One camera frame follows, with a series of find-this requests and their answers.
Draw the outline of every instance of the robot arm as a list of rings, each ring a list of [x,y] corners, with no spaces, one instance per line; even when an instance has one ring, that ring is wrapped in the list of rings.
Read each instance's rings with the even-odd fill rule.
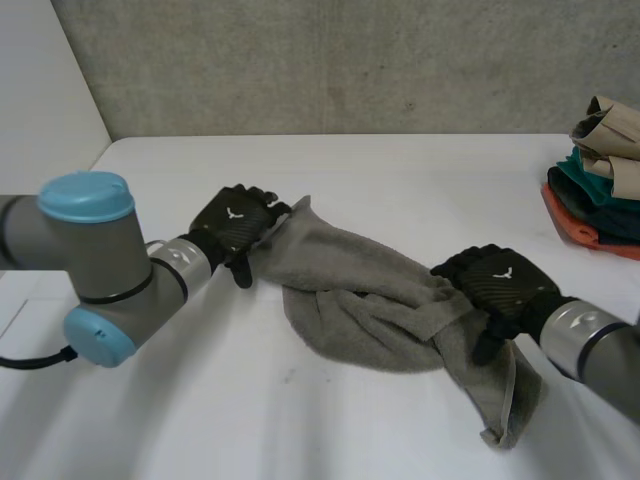
[[[640,424],[640,335],[637,327],[582,300],[542,317],[538,344],[568,377]]]
[[[95,364],[116,367],[221,263],[230,267],[240,287],[251,285],[246,253],[289,211],[282,203],[269,206],[276,199],[256,188],[225,188],[188,233],[149,256],[133,197],[121,177],[67,175],[37,197],[0,196],[0,269],[66,270],[80,300],[64,320],[70,349]]]
[[[567,377],[640,424],[640,332],[556,284],[522,255],[473,247],[432,269],[489,313],[473,361],[490,362],[508,339],[529,334]]]

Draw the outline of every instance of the red cloth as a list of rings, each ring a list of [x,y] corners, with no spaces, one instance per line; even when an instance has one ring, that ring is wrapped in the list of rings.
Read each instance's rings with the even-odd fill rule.
[[[598,231],[591,225],[575,218],[553,193],[549,184],[542,187],[542,196],[547,202],[551,215],[565,233],[576,243],[592,250],[603,250],[632,260],[640,260],[640,246],[600,245]]]

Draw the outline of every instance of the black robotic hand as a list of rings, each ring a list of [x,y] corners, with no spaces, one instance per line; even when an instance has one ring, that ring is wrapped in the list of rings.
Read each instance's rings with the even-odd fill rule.
[[[291,208],[273,192],[225,187],[198,214],[185,238],[207,250],[212,268],[224,263],[240,288],[253,283],[247,253]]]
[[[506,339],[529,333],[539,341],[548,314],[566,303],[558,286],[542,270],[511,249],[472,247],[431,270],[447,278],[489,316],[473,351],[477,365],[489,363]]]

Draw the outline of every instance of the light blue joint cap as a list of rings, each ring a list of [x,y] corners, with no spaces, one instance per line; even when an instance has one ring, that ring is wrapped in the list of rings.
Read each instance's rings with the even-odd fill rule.
[[[45,215],[70,223],[105,223],[135,208],[124,178],[109,172],[76,172],[47,183],[38,196]]]
[[[76,307],[64,319],[64,336],[78,355],[113,368],[137,351],[133,341],[106,318]]]

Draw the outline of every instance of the black cable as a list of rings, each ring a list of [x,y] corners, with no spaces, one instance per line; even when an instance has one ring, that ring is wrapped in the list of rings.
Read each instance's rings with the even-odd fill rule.
[[[70,362],[76,358],[78,358],[76,351],[67,345],[58,353],[49,357],[26,358],[24,360],[11,360],[0,357],[0,367],[13,368],[14,370],[38,370],[57,363]]]

